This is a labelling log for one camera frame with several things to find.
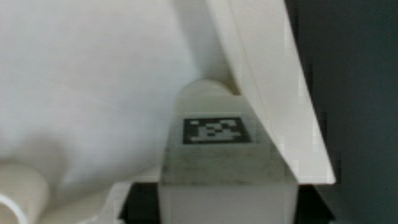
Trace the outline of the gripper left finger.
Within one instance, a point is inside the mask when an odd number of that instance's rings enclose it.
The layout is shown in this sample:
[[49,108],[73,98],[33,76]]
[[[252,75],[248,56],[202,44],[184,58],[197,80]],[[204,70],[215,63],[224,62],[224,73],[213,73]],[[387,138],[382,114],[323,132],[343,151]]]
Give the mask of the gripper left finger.
[[160,224],[158,190],[154,183],[135,183],[120,211],[124,224]]

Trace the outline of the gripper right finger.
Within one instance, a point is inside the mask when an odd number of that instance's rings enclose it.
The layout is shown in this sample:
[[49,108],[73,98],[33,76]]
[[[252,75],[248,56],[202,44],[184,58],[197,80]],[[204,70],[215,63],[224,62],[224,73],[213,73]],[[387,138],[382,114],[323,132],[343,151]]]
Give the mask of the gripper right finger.
[[298,200],[293,224],[330,224],[334,214],[312,185],[298,187]]

